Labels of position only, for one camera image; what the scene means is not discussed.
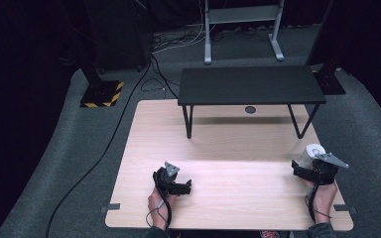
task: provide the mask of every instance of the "metal bracket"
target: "metal bracket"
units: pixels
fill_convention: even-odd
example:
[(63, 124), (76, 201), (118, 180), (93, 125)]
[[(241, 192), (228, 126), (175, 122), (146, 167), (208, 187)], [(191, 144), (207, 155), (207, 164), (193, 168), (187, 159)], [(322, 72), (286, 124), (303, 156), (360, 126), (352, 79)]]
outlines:
[(315, 157), (320, 159), (321, 161), (324, 161), (324, 162), (327, 162), (327, 163), (330, 163), (330, 164), (333, 164), (333, 165), (336, 165), (336, 166), (339, 166), (339, 167), (343, 167), (343, 168), (346, 168), (346, 169), (348, 169), (348, 167), (349, 167), (348, 164), (344, 163), (342, 160), (337, 158), (332, 153), (329, 153), (329, 154), (317, 154), (317, 155), (315, 155)]
[(169, 162), (165, 162), (165, 167), (166, 167), (166, 170), (167, 170), (169, 177), (174, 176), (181, 169), (179, 167), (176, 167), (176, 166), (170, 164)]

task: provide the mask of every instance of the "black device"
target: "black device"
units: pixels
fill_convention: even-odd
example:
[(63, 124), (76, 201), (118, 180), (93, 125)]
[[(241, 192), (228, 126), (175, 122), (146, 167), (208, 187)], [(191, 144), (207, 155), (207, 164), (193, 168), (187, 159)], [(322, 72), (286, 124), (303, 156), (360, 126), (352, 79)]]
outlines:
[(297, 162), (292, 160), (293, 174), (301, 179), (305, 179), (314, 183), (311, 193), (307, 196), (309, 199), (308, 207), (309, 213), (313, 221), (315, 221), (314, 214), (314, 200), (320, 185), (332, 184), (335, 181), (335, 176), (338, 173), (338, 168), (343, 167), (348, 169), (348, 164), (341, 161), (332, 153), (317, 154), (312, 162), (312, 169), (307, 169), (299, 166)]
[(176, 167), (168, 162), (165, 162), (165, 168), (160, 167), (156, 172), (153, 172), (153, 179), (157, 191), (160, 194), (164, 204), (168, 209), (167, 227), (172, 221), (172, 209), (167, 201), (169, 195), (184, 195), (191, 193), (191, 179), (187, 183), (176, 183), (175, 179), (178, 176), (179, 167)]

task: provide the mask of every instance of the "gray stand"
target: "gray stand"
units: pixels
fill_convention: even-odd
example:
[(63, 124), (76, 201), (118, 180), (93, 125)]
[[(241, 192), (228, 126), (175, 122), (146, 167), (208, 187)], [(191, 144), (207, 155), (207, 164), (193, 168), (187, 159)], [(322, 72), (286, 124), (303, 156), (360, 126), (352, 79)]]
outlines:
[(204, 63), (211, 64), (211, 42), (209, 38), (210, 24), (237, 23), (237, 22), (260, 22), (275, 21), (273, 34), (269, 34), (269, 40), (277, 60), (284, 60), (283, 53), (277, 42), (278, 30), (280, 28), (281, 16), (283, 15), (284, 0), (278, 5), (212, 9), (209, 10), (209, 0), (205, 0), (205, 52)]

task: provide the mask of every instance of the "white cylinder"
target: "white cylinder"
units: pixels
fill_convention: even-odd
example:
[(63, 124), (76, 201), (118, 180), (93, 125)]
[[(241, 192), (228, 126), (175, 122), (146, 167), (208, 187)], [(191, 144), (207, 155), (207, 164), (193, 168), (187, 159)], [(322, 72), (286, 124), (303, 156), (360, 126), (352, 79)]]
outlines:
[(316, 155), (325, 153), (326, 151), (321, 145), (309, 144), (303, 150), (303, 153), (300, 155), (300, 157), (297, 160), (295, 160), (295, 162), (297, 162), (297, 164), (299, 164), (300, 167), (311, 170)]

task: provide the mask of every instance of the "wooden table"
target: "wooden table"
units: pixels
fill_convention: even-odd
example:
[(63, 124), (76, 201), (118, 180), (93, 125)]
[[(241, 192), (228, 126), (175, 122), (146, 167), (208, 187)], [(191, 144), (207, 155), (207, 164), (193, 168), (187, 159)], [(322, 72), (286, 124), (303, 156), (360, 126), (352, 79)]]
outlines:
[[(307, 189), (293, 176), (291, 160), (318, 143), (314, 127), (297, 139), (286, 105), (203, 106), (195, 109), (191, 140), (183, 133), (177, 100), (141, 101), (110, 201), (109, 227), (148, 227), (152, 173), (167, 161), (181, 168), (176, 182), (192, 179), (190, 195), (179, 197), (172, 228), (306, 230), (313, 225)], [(304, 106), (294, 106), (304, 123)], [(334, 204), (344, 204), (338, 192)], [(335, 230), (353, 227), (347, 211), (331, 210)]]

